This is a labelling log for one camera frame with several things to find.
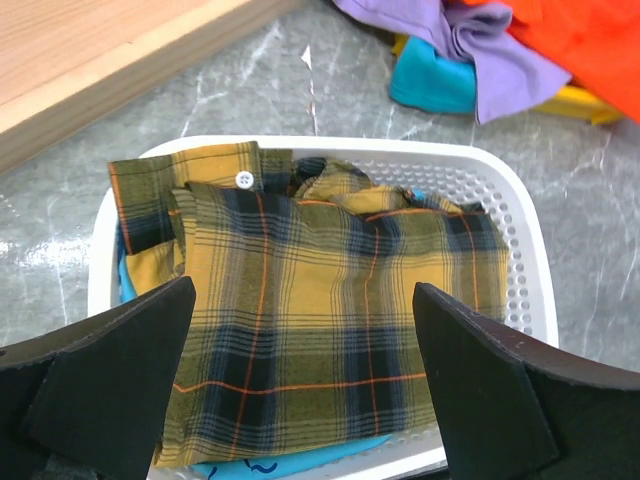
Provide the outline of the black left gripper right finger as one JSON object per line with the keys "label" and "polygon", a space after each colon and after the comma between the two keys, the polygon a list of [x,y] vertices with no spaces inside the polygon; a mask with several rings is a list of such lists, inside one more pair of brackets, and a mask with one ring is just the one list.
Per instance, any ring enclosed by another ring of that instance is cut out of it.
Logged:
{"label": "black left gripper right finger", "polygon": [[454,479],[636,479],[639,375],[476,313],[433,285],[416,334]]}

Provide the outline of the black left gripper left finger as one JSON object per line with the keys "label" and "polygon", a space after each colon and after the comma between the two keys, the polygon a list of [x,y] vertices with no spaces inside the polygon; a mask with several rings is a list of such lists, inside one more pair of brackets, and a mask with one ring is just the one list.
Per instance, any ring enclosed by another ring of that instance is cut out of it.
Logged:
{"label": "black left gripper left finger", "polygon": [[182,277],[1,350],[1,476],[51,455],[110,479],[143,479],[163,430],[195,303]]}

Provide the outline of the orange t shirt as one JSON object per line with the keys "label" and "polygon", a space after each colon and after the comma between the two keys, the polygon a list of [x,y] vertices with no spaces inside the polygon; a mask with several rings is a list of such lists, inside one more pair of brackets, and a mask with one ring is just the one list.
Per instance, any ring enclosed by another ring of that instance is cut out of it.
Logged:
{"label": "orange t shirt", "polygon": [[497,2],[511,8],[516,40],[568,71],[569,83],[639,118],[638,2]]}

